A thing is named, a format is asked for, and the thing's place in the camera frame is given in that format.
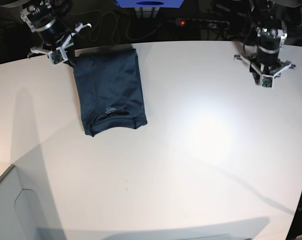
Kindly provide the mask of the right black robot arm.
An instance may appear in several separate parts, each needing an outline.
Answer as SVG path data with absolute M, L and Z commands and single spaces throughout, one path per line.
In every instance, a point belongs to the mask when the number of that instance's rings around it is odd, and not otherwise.
M 84 36 L 80 32 L 85 28 L 91 28 L 90 23 L 81 22 L 70 26 L 64 17 L 70 12 L 72 2 L 70 0 L 31 0 L 22 5 L 20 17 L 41 39 L 40 46 L 30 48 L 27 57 L 34 55 L 46 55 L 51 64 L 75 65 L 74 37 Z

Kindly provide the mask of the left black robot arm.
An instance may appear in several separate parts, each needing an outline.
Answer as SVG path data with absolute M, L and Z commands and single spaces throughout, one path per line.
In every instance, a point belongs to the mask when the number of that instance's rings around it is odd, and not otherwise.
M 250 28 L 242 43 L 242 53 L 234 55 L 243 61 L 257 86 L 273 88 L 274 80 L 288 69 L 295 69 L 290 61 L 281 61 L 279 52 L 287 39 L 285 22 L 278 18 L 272 1 L 249 1 L 247 18 Z

